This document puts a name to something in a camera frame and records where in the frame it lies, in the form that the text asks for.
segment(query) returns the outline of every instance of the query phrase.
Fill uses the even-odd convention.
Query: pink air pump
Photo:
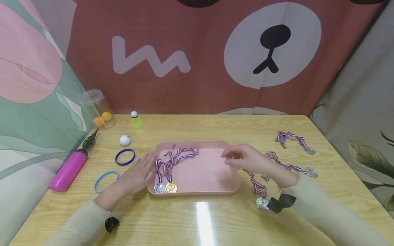
[[[98,129],[87,139],[85,139],[81,149],[74,151],[70,155],[64,165],[52,179],[48,189],[58,192],[64,192],[67,190],[68,186],[71,184],[75,176],[78,174],[78,171],[85,163],[87,159],[87,150],[94,145],[97,132]]]

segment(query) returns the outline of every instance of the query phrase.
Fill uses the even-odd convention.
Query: medal ribbon
[[[183,149],[178,149],[175,154],[174,154],[174,148],[175,148],[175,144],[172,146],[171,150],[168,151],[164,156],[169,155],[170,156],[170,160],[167,161],[167,163],[164,163],[163,166],[163,173],[165,175],[165,177],[167,178],[169,183],[172,183],[172,168],[174,166],[176,166],[181,160],[183,159],[191,159],[194,158],[196,155],[199,154],[199,149],[198,148],[183,148]],[[192,151],[192,154],[187,154],[187,155],[183,155],[181,156],[180,154],[182,152],[188,152],[188,151]]]
[[[302,168],[300,168],[299,166],[296,165],[285,165],[283,164],[278,156],[276,155],[276,153],[274,151],[270,151],[266,154],[266,157],[268,159],[274,159],[276,163],[278,163],[279,165],[283,166],[284,168],[286,168],[287,170],[295,170],[297,172],[302,172],[303,174],[308,174],[306,171],[304,171]],[[269,180],[269,177],[267,176],[262,176],[266,181]]]
[[[296,136],[294,134],[292,134],[290,131],[288,131],[287,133],[285,133],[284,131],[280,131],[278,132],[278,136],[276,137],[275,142],[280,142],[283,148],[286,148],[285,146],[285,142],[287,140],[288,137],[297,139],[299,141],[299,144],[303,147],[306,148],[307,147],[307,143],[305,142],[305,138],[303,137],[299,137]]]
[[[255,190],[254,191],[254,195],[262,194],[264,198],[267,197],[267,188],[266,188],[266,186],[260,184],[259,182],[257,182],[255,180],[255,174],[254,173],[249,172],[249,171],[247,171],[245,169],[244,169],[244,171],[247,172],[247,174],[249,174],[249,176],[250,176],[250,181],[252,182],[253,188]]]
[[[159,178],[159,182],[158,183],[162,183],[163,182],[163,175],[160,173],[160,166],[161,165],[165,165],[165,163],[163,162],[162,159],[157,159],[156,160],[155,169],[156,169],[156,172],[157,172],[157,176]]]

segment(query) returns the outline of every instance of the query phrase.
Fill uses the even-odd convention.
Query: person's left hand
[[[125,196],[135,194],[145,188],[156,172],[152,168],[155,156],[154,152],[150,152],[138,159],[95,199],[96,203],[103,209],[112,211]]]
[[[141,191],[155,175],[155,169],[152,169],[154,162],[154,151],[146,153],[127,169],[114,184],[117,183],[116,185],[124,190],[125,195]]]

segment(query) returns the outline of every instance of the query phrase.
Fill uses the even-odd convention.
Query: pink tray
[[[176,193],[155,194],[153,187],[158,182],[158,177],[148,185],[150,193],[157,196],[171,195],[208,195],[208,194],[231,194],[238,190],[240,181],[237,170],[224,164],[225,158],[220,157],[229,143],[226,141],[179,141],[160,142],[156,146],[156,159],[168,161],[164,156],[172,145],[179,148],[199,148],[199,154],[192,159],[183,159],[173,168],[173,182],[177,185]],[[163,184],[168,183],[163,176]]]

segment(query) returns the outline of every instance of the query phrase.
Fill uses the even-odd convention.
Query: silicone wristband
[[[131,152],[134,153],[133,158],[131,158],[131,160],[129,160],[128,162],[119,163],[119,162],[118,162],[118,157],[119,157],[122,153],[127,152],[127,151],[131,151]],[[136,153],[134,152],[134,150],[132,150],[132,149],[124,149],[124,150],[119,151],[119,153],[115,156],[115,162],[116,162],[119,166],[126,166],[126,165],[130,164],[131,162],[133,162],[134,159],[135,159],[135,157],[136,157]]]
[[[101,175],[101,176],[96,180],[95,185],[93,186],[93,189],[95,190],[96,193],[99,193],[99,194],[100,194],[100,193],[102,193],[102,192],[104,191],[104,190],[98,191],[98,190],[97,190],[97,186],[98,186],[98,184],[100,183],[100,181],[101,181],[105,176],[107,176],[107,175],[109,175],[109,174],[116,174],[116,175],[117,175],[115,181],[117,181],[117,180],[119,179],[119,174],[118,174],[116,171],[109,171],[109,172],[106,172],[105,174]]]

